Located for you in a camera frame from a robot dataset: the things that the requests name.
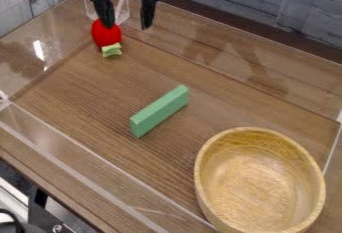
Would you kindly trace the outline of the red plush strawberry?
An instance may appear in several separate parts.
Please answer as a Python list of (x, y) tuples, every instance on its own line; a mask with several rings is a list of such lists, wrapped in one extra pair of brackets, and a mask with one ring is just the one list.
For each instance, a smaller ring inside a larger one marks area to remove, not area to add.
[(91, 35), (104, 57), (122, 54), (122, 30), (118, 25), (107, 28), (96, 19), (91, 26)]

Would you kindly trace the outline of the green rectangular block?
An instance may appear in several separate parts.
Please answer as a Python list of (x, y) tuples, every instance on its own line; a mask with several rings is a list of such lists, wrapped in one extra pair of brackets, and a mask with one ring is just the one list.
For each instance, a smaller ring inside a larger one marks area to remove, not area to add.
[(179, 85), (130, 118), (132, 135), (138, 138), (146, 135), (188, 104), (188, 101), (190, 90), (184, 85)]

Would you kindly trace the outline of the wooden bowl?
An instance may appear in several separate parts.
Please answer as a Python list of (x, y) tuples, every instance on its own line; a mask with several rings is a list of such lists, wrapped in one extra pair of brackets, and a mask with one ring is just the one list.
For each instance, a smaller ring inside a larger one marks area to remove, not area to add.
[(258, 127), (218, 133), (194, 165), (198, 204), (220, 233), (305, 233), (326, 201), (319, 165), (298, 142)]

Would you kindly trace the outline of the clear acrylic corner bracket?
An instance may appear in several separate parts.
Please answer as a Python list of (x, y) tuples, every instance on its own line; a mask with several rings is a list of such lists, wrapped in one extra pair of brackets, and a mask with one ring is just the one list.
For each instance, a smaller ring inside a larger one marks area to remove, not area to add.
[[(130, 4), (128, 0), (111, 0), (115, 9), (115, 23), (120, 25), (130, 18)], [(91, 0), (84, 0), (87, 17), (95, 21), (98, 19), (98, 13)]]

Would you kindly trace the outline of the black table leg mount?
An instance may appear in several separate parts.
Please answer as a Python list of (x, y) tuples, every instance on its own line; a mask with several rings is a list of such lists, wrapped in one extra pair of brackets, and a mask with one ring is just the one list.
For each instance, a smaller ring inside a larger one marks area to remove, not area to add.
[(39, 205), (0, 187), (0, 233), (75, 233)]

